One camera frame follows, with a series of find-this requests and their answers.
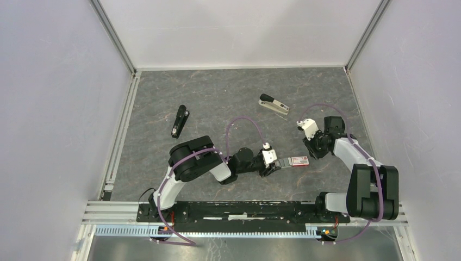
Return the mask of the staple tray box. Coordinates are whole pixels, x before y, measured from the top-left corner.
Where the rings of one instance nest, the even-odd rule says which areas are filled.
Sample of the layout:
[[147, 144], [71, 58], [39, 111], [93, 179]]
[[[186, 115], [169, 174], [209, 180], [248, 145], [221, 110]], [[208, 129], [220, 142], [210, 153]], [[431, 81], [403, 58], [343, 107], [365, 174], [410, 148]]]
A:
[[281, 168], [281, 169], [287, 168], [287, 167], [292, 167], [292, 160], [291, 160], [291, 157], [279, 159], [279, 160], [277, 160], [277, 162], [275, 163], [275, 165], [276, 165], [278, 168]]

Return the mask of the red white staple box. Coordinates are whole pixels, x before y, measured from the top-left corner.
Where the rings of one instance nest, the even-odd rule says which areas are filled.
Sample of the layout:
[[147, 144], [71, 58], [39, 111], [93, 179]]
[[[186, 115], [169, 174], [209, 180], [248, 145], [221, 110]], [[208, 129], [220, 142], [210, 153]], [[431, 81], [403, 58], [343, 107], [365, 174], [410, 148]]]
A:
[[291, 166], [293, 167], [300, 167], [300, 166], [308, 166], [309, 159], [307, 156], [300, 156], [300, 157], [291, 157]]

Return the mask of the black stapler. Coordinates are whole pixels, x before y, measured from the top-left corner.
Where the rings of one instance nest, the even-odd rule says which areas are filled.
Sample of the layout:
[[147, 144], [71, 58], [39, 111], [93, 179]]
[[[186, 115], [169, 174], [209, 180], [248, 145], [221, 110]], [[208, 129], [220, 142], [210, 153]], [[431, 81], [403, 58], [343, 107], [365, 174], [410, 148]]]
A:
[[188, 117], [190, 116], [190, 112], [187, 110], [187, 107], [181, 104], [178, 108], [176, 118], [172, 127], [171, 136], [175, 139], [178, 139]]

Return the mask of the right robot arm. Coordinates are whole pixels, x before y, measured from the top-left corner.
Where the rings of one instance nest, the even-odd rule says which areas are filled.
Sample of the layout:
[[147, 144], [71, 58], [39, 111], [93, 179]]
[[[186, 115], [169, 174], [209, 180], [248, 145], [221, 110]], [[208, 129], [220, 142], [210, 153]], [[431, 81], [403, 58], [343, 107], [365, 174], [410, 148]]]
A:
[[346, 192], [321, 192], [316, 198], [314, 215], [319, 221], [327, 222], [336, 213], [374, 222], [398, 217], [397, 168], [383, 165], [370, 156], [347, 133], [342, 117], [325, 117], [323, 130], [312, 119], [298, 121], [297, 126], [305, 135], [302, 141], [312, 158], [318, 160], [330, 153], [351, 172]]

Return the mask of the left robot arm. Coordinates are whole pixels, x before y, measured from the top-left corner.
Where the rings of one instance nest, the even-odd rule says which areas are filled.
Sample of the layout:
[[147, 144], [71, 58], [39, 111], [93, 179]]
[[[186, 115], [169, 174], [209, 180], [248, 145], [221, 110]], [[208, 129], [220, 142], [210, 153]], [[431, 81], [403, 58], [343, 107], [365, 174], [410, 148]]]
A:
[[157, 221], [167, 220], [184, 185], [206, 173], [225, 185], [236, 181], [239, 174], [257, 172], [266, 177], [281, 168], [275, 150], [268, 143], [263, 144], [258, 154], [243, 147], [227, 158], [207, 135], [181, 143], [170, 150], [166, 175], [148, 198], [149, 213]]

